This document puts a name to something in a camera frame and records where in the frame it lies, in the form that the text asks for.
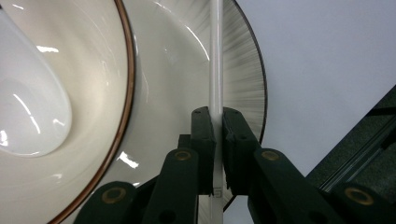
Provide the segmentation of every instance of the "white plate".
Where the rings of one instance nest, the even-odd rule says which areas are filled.
[[[127,181],[138,187],[160,172],[178,136],[191,132],[191,111],[208,105],[210,4],[123,3],[137,47],[134,106],[119,153],[101,184]],[[240,110],[260,139],[266,111],[262,58],[244,15],[231,0],[224,1],[223,33],[224,106]],[[224,204],[231,197],[225,192]],[[199,218],[207,223],[204,204]]]
[[[112,1],[0,4],[47,50],[43,54],[72,106],[70,134],[55,151],[39,158],[0,151],[0,223],[46,223],[81,192],[89,193],[83,190],[93,188],[120,142],[129,114],[129,107],[124,109],[127,84],[132,87],[124,32]]]

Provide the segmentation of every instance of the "white rod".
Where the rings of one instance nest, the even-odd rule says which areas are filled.
[[[211,200],[212,224],[223,222],[222,186],[223,169],[221,153],[221,123],[223,113],[222,93],[222,19],[223,0],[211,0],[210,4],[210,92],[209,113],[217,140],[215,165],[213,173],[213,188],[215,195]]]

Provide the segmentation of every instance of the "white spoon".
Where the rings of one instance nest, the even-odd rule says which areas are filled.
[[[0,149],[43,156],[64,141],[71,121],[61,81],[0,6]]]

